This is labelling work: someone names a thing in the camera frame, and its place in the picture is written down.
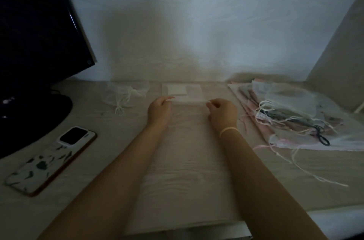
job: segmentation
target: person's left arm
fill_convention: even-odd
[[[172,97],[160,97],[148,109],[139,135],[39,236],[46,239],[113,239],[136,201],[139,186],[171,118]]]

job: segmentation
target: wall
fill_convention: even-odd
[[[354,0],[72,0],[84,80],[305,80]]]
[[[348,110],[364,101],[364,0],[355,0],[308,83]]]

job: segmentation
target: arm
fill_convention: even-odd
[[[139,186],[171,117],[172,97],[148,109],[148,123],[39,236],[45,239],[114,239],[128,220]]]
[[[218,133],[235,127],[237,110],[224,99],[207,103]],[[327,239],[306,211],[266,168],[237,130],[221,134],[240,213],[254,239]]]

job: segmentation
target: bracelet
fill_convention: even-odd
[[[226,127],[225,129],[223,129],[223,130],[220,132],[219,137],[221,137],[221,135],[222,135],[222,133],[223,133],[223,132],[225,132],[225,131],[227,131],[227,130],[230,130],[230,129],[234,129],[234,130],[236,130],[236,131],[238,131],[238,132],[239,132],[239,130],[238,130],[238,129],[236,129],[235,127]]]

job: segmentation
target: hand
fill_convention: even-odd
[[[147,126],[156,127],[158,130],[164,131],[172,116],[172,102],[168,99],[173,96],[161,96],[154,100],[148,108]]]
[[[206,106],[210,110],[209,120],[217,133],[227,127],[236,128],[237,109],[231,101],[217,98],[210,100]]]

